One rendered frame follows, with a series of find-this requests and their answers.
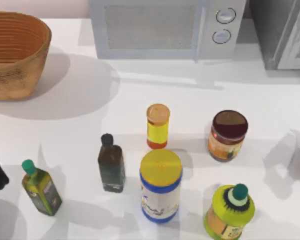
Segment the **yellow bottle with orange cap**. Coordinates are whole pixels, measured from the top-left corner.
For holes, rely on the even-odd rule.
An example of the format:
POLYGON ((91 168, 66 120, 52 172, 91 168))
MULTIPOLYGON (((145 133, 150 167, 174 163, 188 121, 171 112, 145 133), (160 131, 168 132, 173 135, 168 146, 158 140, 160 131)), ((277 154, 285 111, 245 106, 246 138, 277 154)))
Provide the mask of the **yellow bottle with orange cap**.
POLYGON ((168 143, 170 110, 161 103, 150 105, 146 110, 147 145, 151 149, 163 149, 168 143))

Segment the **dark brown square bottle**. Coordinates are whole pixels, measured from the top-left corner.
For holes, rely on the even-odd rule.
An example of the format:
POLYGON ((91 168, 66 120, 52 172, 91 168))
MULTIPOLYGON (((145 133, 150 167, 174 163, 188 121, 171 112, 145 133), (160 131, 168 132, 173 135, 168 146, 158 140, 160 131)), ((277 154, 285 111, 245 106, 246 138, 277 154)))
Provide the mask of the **dark brown square bottle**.
POLYGON ((107 192, 121 193, 126 181, 123 150, 114 144, 114 137, 110 133, 103 134, 100 140, 97 161, 103 189, 107 192))

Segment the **white jar with yellow lid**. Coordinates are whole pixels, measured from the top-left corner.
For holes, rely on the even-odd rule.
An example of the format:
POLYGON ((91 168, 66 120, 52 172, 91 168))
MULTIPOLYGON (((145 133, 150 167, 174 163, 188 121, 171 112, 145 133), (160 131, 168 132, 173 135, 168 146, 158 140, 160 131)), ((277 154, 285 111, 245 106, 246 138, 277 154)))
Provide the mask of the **white jar with yellow lid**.
POLYGON ((183 165, 168 149, 153 149, 141 160, 139 168, 141 210, 150 221, 169 222, 180 206, 183 165))

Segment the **dark jar with brown lid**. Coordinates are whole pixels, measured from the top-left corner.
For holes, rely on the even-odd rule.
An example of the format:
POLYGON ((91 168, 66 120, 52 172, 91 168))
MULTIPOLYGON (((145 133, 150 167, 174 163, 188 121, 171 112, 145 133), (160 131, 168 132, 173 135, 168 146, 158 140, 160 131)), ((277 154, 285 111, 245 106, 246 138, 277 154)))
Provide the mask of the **dark jar with brown lid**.
POLYGON ((207 140, 210 155, 220 162, 234 159, 241 150, 248 126, 247 119, 238 111, 218 112, 212 120, 207 140))

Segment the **pale microwave oven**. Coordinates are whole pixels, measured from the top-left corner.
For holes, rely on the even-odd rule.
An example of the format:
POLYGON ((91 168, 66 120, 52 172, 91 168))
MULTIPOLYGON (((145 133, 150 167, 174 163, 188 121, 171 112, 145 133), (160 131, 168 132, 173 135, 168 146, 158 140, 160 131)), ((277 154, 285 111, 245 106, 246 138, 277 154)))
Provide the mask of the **pale microwave oven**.
POLYGON ((202 7, 205 24, 199 61, 229 59, 236 47, 247 0, 89 0, 94 44, 104 60, 195 61, 202 7), (218 10, 232 8, 235 19, 216 20, 218 10), (212 35, 231 32, 225 44, 212 35))

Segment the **round microwave knob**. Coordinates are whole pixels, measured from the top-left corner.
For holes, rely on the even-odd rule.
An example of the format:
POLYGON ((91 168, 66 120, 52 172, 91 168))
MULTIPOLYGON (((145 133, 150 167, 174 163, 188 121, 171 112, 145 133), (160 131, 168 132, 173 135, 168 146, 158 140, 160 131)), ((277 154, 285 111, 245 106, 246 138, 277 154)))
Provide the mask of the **round microwave knob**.
POLYGON ((236 11, 233 8, 225 8, 216 12, 216 20, 220 24, 229 24, 236 18, 236 11))
POLYGON ((218 45, 226 44, 232 38, 232 34, 227 29, 215 31, 212 35, 212 40, 218 45))

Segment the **yellow-green round bottle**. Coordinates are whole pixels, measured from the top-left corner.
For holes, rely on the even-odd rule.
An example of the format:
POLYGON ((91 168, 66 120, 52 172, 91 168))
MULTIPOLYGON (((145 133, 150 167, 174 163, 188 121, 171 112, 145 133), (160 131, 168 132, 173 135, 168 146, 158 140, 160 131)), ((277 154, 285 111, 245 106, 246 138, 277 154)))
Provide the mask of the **yellow-green round bottle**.
POLYGON ((204 227, 213 240, 238 240, 253 219, 255 204, 243 183, 221 185, 204 216, 204 227))

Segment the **green square oil bottle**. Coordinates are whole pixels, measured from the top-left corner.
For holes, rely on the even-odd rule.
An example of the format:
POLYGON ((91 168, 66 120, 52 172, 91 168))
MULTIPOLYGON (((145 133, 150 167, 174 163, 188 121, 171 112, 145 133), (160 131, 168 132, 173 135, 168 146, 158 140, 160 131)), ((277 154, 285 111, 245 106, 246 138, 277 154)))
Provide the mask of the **green square oil bottle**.
POLYGON ((25 171, 22 186, 32 203, 40 213, 54 216, 62 204, 62 199, 51 175, 37 168, 31 159, 24 160, 21 166, 25 171))

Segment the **woven brown basket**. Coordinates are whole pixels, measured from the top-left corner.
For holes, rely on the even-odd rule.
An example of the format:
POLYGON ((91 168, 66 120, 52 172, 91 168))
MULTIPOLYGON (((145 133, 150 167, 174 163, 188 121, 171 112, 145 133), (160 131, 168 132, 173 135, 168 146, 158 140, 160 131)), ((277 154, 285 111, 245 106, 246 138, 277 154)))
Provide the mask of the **woven brown basket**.
POLYGON ((0 101, 21 100, 34 92, 51 40, 51 29, 39 18, 0 11, 0 101))

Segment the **grey cabinet with dark inside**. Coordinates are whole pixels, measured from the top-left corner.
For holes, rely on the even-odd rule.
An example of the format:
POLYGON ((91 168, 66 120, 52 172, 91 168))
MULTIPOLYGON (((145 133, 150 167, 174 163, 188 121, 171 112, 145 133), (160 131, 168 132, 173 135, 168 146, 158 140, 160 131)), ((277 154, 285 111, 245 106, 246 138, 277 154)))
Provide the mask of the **grey cabinet with dark inside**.
POLYGON ((300 0, 249 0, 267 70, 300 70, 300 0))

